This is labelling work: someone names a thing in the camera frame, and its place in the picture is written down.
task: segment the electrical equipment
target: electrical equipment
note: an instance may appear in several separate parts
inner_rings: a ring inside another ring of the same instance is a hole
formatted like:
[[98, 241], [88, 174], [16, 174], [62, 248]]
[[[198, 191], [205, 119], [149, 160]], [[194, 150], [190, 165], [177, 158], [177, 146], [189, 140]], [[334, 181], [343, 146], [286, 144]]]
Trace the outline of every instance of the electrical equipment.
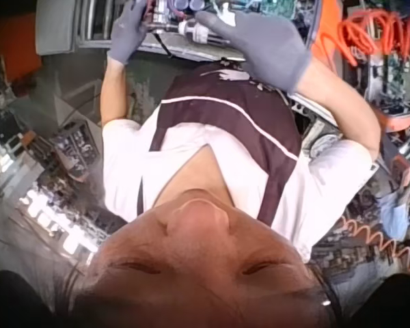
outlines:
[[315, 34], [312, 26], [319, 11], [316, 4], [317, 0], [156, 0], [152, 22], [148, 26], [154, 33], [177, 31], [196, 43], [229, 46], [227, 40], [216, 36], [198, 24], [194, 19], [194, 13], [205, 10], [227, 21], [227, 19], [233, 19], [228, 17], [234, 16], [237, 11], [257, 12], [267, 16], [284, 16], [290, 19], [304, 41], [308, 42], [312, 40], [310, 36]]

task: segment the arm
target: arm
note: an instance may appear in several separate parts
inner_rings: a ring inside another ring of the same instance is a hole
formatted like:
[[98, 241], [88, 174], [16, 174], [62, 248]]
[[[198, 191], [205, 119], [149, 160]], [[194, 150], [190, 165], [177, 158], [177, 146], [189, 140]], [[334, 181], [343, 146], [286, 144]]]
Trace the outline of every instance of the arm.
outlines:
[[145, 0], [129, 0], [124, 4], [122, 15], [113, 24], [112, 45], [108, 52], [108, 65], [100, 95], [102, 126], [126, 117], [128, 103], [125, 65], [146, 36], [147, 28], [141, 23], [145, 8]]
[[124, 65], [108, 57], [107, 71], [100, 94], [102, 127], [112, 120], [125, 118], [128, 110]]
[[243, 53], [252, 77], [328, 108], [344, 136], [365, 147], [372, 160], [377, 158], [381, 134], [372, 109], [353, 88], [312, 58], [288, 19], [237, 12], [230, 26], [208, 12], [195, 17]]
[[377, 159], [381, 128], [373, 110], [357, 91], [312, 58], [297, 92], [327, 108], [344, 137], [364, 146], [373, 161]]

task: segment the gray glove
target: gray glove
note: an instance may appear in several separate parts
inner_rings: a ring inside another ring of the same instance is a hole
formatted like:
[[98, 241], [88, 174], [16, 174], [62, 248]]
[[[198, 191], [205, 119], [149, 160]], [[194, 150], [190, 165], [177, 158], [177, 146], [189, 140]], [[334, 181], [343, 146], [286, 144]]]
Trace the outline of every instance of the gray glove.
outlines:
[[237, 12], [235, 27], [209, 12], [198, 12], [195, 18], [245, 56], [245, 70], [253, 78], [294, 92], [310, 63], [311, 53], [287, 18]]
[[122, 15], [115, 20], [111, 33], [110, 58], [126, 65], [131, 55], [143, 42], [147, 27], [141, 23], [146, 0], [129, 0], [124, 4]]

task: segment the white stripe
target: white stripe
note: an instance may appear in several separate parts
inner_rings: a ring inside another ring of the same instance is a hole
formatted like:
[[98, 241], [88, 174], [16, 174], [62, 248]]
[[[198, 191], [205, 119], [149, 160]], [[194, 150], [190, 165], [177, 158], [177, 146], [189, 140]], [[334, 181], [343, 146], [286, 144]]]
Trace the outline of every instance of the white stripe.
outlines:
[[205, 97], [205, 96], [185, 96], [185, 97], [180, 97], [180, 98], [173, 98], [173, 99], [164, 99], [161, 101], [161, 104], [172, 104], [172, 103], [179, 103], [181, 101], [187, 101], [187, 100], [210, 100], [210, 101], [215, 101], [216, 103], [221, 103], [221, 104], [225, 104], [228, 106], [231, 106], [232, 108], [236, 109], [237, 111], [239, 111], [240, 113], [242, 113], [247, 120], [249, 120], [249, 122], [254, 126], [254, 128], [261, 133], [262, 135], [264, 135], [267, 139], [269, 139], [270, 141], [272, 141], [275, 146], [277, 146], [287, 157], [290, 157], [291, 159], [293, 159], [294, 161], [298, 160], [298, 156], [296, 156], [295, 154], [292, 154], [291, 152], [289, 152], [283, 145], [281, 145], [281, 143], [276, 140], [274, 137], [272, 137], [270, 134], [268, 134], [266, 131], [264, 131], [262, 128], [260, 128], [246, 113], [245, 111], [243, 111], [243, 108], [241, 108], [240, 106], [227, 101], [227, 100], [222, 100], [222, 99], [218, 99], [218, 98], [213, 98], [213, 97]]

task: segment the short sleeve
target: short sleeve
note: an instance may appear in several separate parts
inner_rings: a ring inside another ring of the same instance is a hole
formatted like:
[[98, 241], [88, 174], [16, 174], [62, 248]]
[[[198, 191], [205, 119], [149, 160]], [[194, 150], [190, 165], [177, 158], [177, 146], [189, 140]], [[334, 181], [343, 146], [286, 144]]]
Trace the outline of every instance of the short sleeve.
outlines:
[[369, 151], [351, 140], [338, 141], [310, 163], [301, 155], [272, 228], [288, 238], [307, 262], [311, 248], [363, 187], [371, 167]]
[[102, 130], [105, 205], [127, 221], [124, 213], [134, 216], [134, 208], [128, 207], [136, 193], [133, 186], [139, 185], [136, 181], [141, 162], [139, 128], [140, 125], [131, 120], [114, 120]]

